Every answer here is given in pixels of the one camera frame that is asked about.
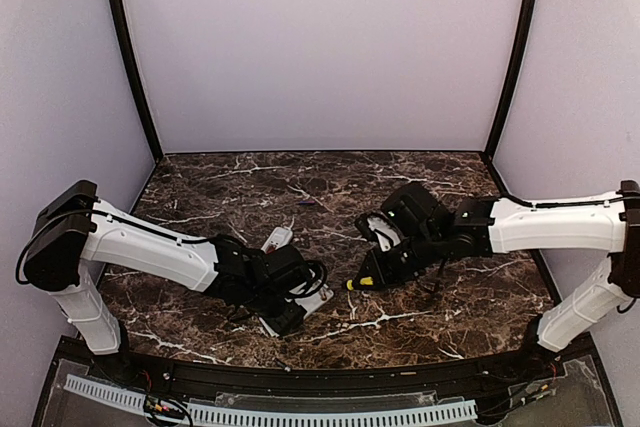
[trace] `marble table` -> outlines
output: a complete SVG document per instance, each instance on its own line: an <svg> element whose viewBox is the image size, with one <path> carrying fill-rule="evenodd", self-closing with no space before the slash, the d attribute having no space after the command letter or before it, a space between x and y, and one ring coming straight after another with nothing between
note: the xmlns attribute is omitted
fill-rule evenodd
<svg viewBox="0 0 640 427"><path fill-rule="evenodd" d="M191 235L233 235L260 247L276 226L329 268L334 298L284 339L258 319L227 320L232 307L167 280L108 266L100 291L136 352L246 367L372 368L465 359L514 350L527 322L552 306L527 253L450 263L443 288L430 275L385 292L347 292L371 247L355 218L396 188L419 181L447 207L496 195L476 153L274 152L164 158L134 214ZM315 205L299 201L314 199Z"/></svg>

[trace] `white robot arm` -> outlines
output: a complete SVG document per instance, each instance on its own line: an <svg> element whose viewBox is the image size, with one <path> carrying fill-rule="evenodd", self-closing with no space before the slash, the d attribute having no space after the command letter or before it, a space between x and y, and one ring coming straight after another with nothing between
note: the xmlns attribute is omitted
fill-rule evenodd
<svg viewBox="0 0 640 427"><path fill-rule="evenodd" d="M115 208L80 181L39 215L17 266L17 278L56 299L96 355L122 351L124 328L109 312L81 259L157 275L260 317L272 335L286 335L328 301L326 268L306 261L292 234L276 228L263 246L216 236L192 237ZM24 267L25 280L19 278Z"/></svg>
<svg viewBox="0 0 640 427"><path fill-rule="evenodd" d="M539 347L560 352L612 309L640 296L639 201L638 184L624 181L619 191L594 197L466 199L449 212L411 183L383 203L384 217L365 214L356 221L363 236L379 245L347 288L381 290L416 278L434 262L469 256L529 249L606 251L609 256L580 287L530 325Z"/></svg>

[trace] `white wall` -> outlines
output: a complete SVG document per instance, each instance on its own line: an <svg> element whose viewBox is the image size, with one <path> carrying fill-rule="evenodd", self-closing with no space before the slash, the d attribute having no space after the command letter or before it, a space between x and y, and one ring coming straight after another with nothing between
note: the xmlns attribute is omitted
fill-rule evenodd
<svg viewBox="0 0 640 427"><path fill-rule="evenodd" d="M537 0L496 164L521 196L563 197L640 181L640 0ZM563 294L602 255L547 252ZM640 308L593 330L625 425L640 425Z"/></svg>
<svg viewBox="0 0 640 427"><path fill-rule="evenodd" d="M0 425L31 424L59 335L13 280L36 214L78 179L129 208L152 168L107 0L0 0Z"/></svg>
<svg viewBox="0 0 640 427"><path fill-rule="evenodd" d="M520 0L126 0L168 152L484 148Z"/></svg>

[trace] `black frame post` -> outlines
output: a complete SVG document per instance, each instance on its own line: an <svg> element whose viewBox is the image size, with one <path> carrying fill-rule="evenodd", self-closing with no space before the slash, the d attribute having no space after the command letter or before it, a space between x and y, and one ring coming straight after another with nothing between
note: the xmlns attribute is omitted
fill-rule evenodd
<svg viewBox="0 0 640 427"><path fill-rule="evenodd" d="M160 139L158 133L153 125L153 118L151 117L151 111L149 110L149 104L144 94L144 88L142 87L142 80L140 78L140 72L138 71L138 64L136 62L135 53L133 51L133 44L131 43L131 36L129 35L129 27L127 25L127 18L124 12L124 3L122 0L109 0L111 6L111 15L113 17L113 25L118 37L118 44L120 45L120 54L122 55L122 62L127 72L127 78L129 79L129 86L131 87L131 94L136 104L138 116L142 123L144 134L149 144L149 149L156 162L162 160L164 153L162 152L162 146L160 145Z"/></svg>
<svg viewBox="0 0 640 427"><path fill-rule="evenodd" d="M496 109L493 125L491 126L491 133L489 134L487 145L484 148L484 153L489 157L489 159L493 159L496 151L498 150L500 137L502 136L504 126L507 122L509 108L511 107L513 94L516 90L516 84L518 83L518 76L520 75L524 51L527 47L527 39L529 37L529 28L531 27L531 19L533 18L533 7L535 2L536 0L522 0L522 4L520 5L518 26L516 28L516 35L513 41L513 49L511 50L509 66L507 67L507 75L505 76L504 85L502 86L502 93L500 94L498 108Z"/></svg>

